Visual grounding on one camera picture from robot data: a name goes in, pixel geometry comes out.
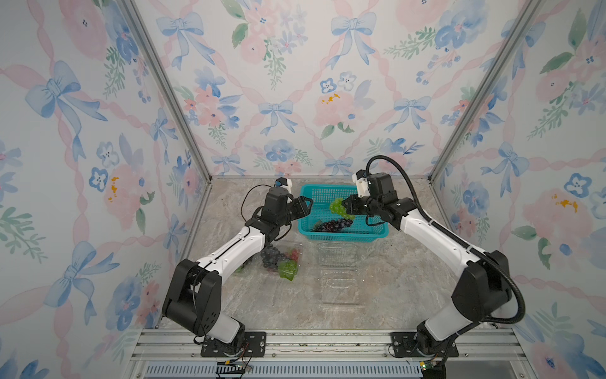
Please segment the purple red grape bunch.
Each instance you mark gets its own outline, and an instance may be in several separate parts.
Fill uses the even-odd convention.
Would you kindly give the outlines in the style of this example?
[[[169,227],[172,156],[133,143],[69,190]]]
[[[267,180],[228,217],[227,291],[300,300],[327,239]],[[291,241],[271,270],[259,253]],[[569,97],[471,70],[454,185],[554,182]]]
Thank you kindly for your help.
[[[353,220],[330,220],[330,221],[319,221],[312,229],[314,233],[341,233],[345,229],[353,225]]]

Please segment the pink red grape bunch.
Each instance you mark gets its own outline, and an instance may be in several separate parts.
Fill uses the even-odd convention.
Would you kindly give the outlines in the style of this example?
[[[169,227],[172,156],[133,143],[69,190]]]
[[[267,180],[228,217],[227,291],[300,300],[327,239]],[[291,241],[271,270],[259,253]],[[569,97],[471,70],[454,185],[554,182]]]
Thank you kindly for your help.
[[[293,248],[287,251],[286,256],[295,262],[299,262],[301,257],[301,250],[298,248]]]

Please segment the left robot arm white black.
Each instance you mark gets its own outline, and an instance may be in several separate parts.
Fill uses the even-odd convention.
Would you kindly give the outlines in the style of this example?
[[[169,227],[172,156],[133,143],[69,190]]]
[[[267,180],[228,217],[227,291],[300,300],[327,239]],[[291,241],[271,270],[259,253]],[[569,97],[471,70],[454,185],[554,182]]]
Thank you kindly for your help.
[[[162,315],[205,342],[240,347],[246,327],[222,314],[222,289],[247,260],[279,238],[282,227],[309,216],[313,200],[295,197],[288,185],[269,188],[264,204],[246,220],[235,237],[197,261],[182,260],[176,267],[162,307]]]

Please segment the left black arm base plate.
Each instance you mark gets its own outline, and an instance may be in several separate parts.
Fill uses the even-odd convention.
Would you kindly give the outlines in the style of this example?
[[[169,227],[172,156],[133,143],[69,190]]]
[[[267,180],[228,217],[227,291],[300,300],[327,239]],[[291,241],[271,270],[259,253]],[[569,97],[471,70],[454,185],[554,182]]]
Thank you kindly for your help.
[[[266,332],[243,332],[230,342],[206,338],[201,345],[202,358],[263,358],[267,347]]]

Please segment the green grape leaf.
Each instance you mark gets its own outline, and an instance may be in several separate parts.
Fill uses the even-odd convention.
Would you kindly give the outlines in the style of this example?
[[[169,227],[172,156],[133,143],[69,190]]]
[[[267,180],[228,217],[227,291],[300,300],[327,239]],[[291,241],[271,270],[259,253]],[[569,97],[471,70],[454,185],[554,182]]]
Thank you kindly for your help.
[[[298,262],[288,260],[278,264],[279,277],[288,281],[293,281],[298,274]]]

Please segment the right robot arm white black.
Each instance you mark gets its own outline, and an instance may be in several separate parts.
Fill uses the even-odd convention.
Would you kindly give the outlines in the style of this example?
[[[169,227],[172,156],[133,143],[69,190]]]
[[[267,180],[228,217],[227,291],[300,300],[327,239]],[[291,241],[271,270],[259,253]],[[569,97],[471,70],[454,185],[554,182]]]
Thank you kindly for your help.
[[[515,324],[523,319],[526,304],[501,252],[483,250],[448,230],[425,212],[416,194],[399,197],[387,173],[360,170],[352,181],[357,192],[342,203],[348,214],[379,217],[383,224],[415,238],[458,278],[450,300],[417,327],[415,339],[423,354],[482,323]]]

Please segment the small green grape bunch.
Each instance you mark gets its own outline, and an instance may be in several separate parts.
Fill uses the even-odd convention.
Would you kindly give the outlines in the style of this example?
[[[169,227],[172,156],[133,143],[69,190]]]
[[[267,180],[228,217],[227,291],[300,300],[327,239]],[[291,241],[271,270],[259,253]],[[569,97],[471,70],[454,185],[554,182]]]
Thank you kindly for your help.
[[[354,220],[355,216],[350,215],[347,212],[346,207],[342,204],[342,198],[336,198],[331,205],[329,205],[329,209],[332,214],[338,215],[340,218],[345,220]]]

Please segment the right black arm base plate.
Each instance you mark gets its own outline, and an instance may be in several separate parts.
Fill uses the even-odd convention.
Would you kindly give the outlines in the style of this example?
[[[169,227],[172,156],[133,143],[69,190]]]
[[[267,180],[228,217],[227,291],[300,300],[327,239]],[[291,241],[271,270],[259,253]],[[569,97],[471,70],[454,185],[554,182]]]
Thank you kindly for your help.
[[[430,335],[414,332],[390,333],[391,355],[395,358],[456,358],[459,350],[453,339],[436,341]]]

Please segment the dark blue grape bunch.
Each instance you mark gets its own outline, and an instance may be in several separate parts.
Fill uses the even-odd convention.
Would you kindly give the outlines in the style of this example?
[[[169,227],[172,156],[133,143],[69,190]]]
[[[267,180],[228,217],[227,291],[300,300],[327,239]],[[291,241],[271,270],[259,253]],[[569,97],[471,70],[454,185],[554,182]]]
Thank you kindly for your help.
[[[280,262],[290,260],[284,253],[274,246],[267,246],[260,252],[263,267],[268,270],[278,271]]]

